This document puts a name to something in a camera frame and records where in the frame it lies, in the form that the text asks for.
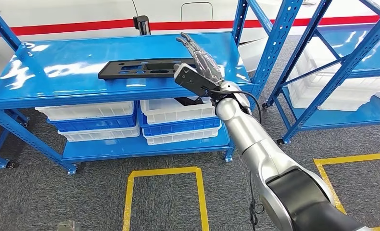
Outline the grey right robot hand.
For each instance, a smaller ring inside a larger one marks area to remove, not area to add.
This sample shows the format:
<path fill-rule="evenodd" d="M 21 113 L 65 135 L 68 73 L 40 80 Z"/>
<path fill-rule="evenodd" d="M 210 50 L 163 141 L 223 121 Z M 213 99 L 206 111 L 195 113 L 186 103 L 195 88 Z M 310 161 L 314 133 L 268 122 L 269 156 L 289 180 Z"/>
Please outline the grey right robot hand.
<path fill-rule="evenodd" d="M 192 55 L 199 74 L 214 83 L 224 80 L 220 67 L 215 59 L 203 50 L 188 34 L 181 32 L 176 41 L 181 42 Z"/>

